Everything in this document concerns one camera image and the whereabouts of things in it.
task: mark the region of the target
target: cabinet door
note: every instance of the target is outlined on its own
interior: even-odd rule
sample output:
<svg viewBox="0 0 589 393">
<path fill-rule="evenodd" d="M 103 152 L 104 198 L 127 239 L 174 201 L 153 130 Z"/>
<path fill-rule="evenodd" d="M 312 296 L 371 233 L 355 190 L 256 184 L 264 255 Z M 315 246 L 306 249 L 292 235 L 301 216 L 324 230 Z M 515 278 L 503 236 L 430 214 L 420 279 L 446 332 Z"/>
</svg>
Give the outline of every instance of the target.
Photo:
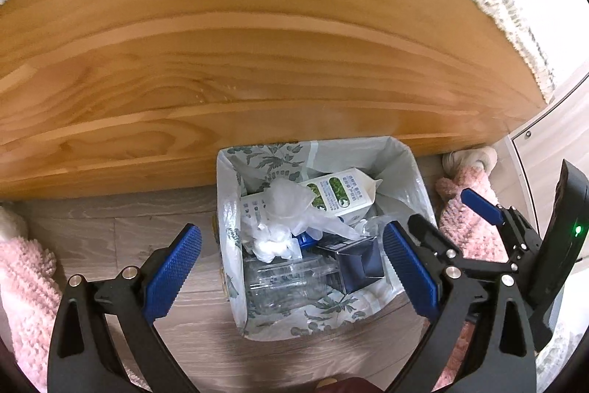
<svg viewBox="0 0 589 393">
<path fill-rule="evenodd" d="M 514 144 L 528 179 L 540 235 L 544 236 L 553 210 L 562 159 L 589 176 L 589 79 L 521 132 Z M 589 255 L 589 242 L 580 257 Z"/>
</svg>

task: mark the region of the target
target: white slipper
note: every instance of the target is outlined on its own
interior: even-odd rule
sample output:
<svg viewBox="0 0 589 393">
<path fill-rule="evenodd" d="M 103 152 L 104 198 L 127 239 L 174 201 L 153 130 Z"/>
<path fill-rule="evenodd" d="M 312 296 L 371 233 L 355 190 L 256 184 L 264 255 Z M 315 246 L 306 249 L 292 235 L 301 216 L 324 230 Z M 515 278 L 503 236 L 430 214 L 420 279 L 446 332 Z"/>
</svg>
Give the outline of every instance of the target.
<svg viewBox="0 0 589 393">
<path fill-rule="evenodd" d="M 5 207 L 0 207 L 0 242 L 7 242 L 15 237 L 28 237 L 25 220 Z"/>
<path fill-rule="evenodd" d="M 481 149 L 458 150 L 444 154 L 442 157 L 442 166 L 449 176 L 455 176 L 460 168 L 477 163 L 489 175 L 497 165 L 497 151 L 493 147 L 483 147 Z"/>
</svg>

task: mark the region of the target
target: wooden floor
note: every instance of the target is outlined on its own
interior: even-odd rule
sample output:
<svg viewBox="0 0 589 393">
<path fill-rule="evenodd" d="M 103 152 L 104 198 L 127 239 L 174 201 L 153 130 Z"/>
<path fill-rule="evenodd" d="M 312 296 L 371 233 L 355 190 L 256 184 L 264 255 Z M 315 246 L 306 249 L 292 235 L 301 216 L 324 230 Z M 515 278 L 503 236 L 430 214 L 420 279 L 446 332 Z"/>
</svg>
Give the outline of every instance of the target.
<svg viewBox="0 0 589 393">
<path fill-rule="evenodd" d="M 441 159 L 424 157 L 418 163 L 432 200 L 439 205 L 432 189 L 443 175 Z M 404 294 L 379 315 L 332 334 L 269 343 L 240 337 L 219 273 L 221 259 L 211 225 L 215 187 L 28 201 L 14 207 L 27 219 L 31 236 L 57 255 L 61 285 L 75 273 L 89 280 L 114 277 L 127 265 L 141 265 L 154 249 L 167 246 L 187 222 L 198 225 L 203 236 L 201 257 L 170 314 L 155 325 L 203 393 L 304 392 L 326 376 L 348 375 L 385 387 L 419 339 L 422 319 Z M 121 356 L 136 371 L 116 319 L 111 324 Z"/>
</svg>

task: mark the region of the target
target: crumpled plastic wrap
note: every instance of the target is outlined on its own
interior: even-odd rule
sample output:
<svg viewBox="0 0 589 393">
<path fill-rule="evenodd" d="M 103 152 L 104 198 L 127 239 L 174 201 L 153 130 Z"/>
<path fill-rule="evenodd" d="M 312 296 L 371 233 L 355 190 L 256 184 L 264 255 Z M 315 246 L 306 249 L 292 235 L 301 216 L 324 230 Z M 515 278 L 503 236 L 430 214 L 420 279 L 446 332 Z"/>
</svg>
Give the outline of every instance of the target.
<svg viewBox="0 0 589 393">
<path fill-rule="evenodd" d="M 263 221 L 258 222 L 255 216 L 242 217 L 243 246 L 259 260 L 270 263 L 275 257 L 301 259 L 303 255 L 295 237 L 304 231 L 315 240 L 320 240 L 323 232 L 350 240 L 360 238 L 360 234 L 339 218 L 315 208 L 311 204 L 314 198 L 315 193 L 307 187 L 286 178 L 273 180 L 264 191 Z"/>
</svg>

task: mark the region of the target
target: dark blue box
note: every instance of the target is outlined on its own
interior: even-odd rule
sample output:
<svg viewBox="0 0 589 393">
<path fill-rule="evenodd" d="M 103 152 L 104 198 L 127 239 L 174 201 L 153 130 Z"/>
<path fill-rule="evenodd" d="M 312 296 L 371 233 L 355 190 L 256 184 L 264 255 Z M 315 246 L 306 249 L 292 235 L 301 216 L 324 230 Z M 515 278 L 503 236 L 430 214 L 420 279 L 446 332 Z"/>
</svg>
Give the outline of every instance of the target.
<svg viewBox="0 0 589 393">
<path fill-rule="evenodd" d="M 347 240 L 338 235 L 323 234 L 316 251 L 335 259 L 339 271 L 329 274 L 328 285 L 344 295 L 357 292 L 385 277 L 381 249 L 376 237 Z"/>
</svg>

